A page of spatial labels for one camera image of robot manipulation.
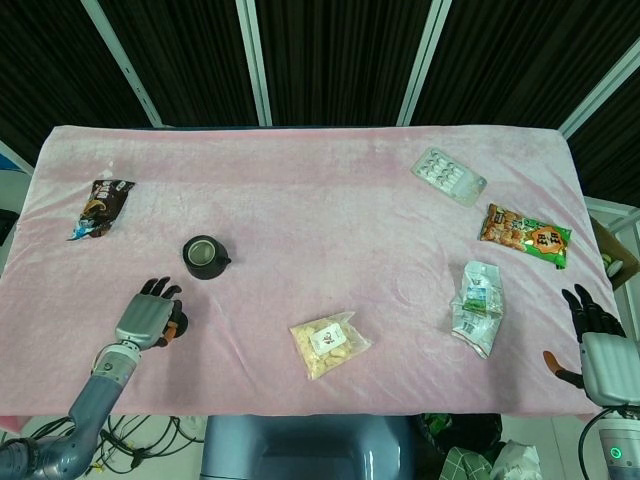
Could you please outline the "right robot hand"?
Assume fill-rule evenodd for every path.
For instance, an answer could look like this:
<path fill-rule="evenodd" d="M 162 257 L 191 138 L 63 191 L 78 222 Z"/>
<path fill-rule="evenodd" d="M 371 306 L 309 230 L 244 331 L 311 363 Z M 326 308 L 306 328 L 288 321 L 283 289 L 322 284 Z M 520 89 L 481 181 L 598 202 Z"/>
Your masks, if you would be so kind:
<path fill-rule="evenodd" d="M 596 303 L 580 284 L 563 289 L 579 348 L 581 371 L 573 372 L 550 352 L 543 353 L 556 378 L 582 390 L 600 407 L 639 406 L 639 343 L 620 321 Z"/>

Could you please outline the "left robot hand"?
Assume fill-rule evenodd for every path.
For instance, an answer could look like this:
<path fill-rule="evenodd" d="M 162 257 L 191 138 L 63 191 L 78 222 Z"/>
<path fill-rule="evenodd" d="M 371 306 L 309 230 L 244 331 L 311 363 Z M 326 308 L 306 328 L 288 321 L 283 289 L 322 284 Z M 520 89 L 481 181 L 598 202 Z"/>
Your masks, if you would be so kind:
<path fill-rule="evenodd" d="M 170 285 L 171 278 L 151 278 L 131 299 L 115 327 L 115 338 L 130 342 L 140 351 L 164 348 L 182 336 L 189 324 L 177 295 L 179 285 Z"/>

